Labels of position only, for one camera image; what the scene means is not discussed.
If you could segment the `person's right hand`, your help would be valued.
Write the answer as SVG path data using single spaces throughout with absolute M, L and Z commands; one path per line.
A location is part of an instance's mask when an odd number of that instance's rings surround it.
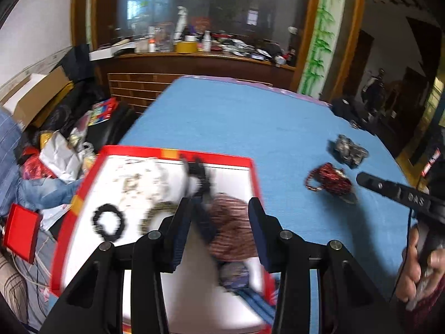
M 404 268 L 400 273 L 400 280 L 398 281 L 395 296 L 402 302 L 409 302 L 416 297 L 416 284 L 421 279 L 422 270 L 418 261 L 417 244 L 419 241 L 419 230 L 414 226 L 410 230 L 409 246 L 405 250 Z M 429 283 L 419 297 L 425 299 L 431 296 L 437 289 L 442 277 L 444 276 L 444 249 L 433 251 L 428 257 L 428 267 L 431 268 L 432 274 L 429 278 Z

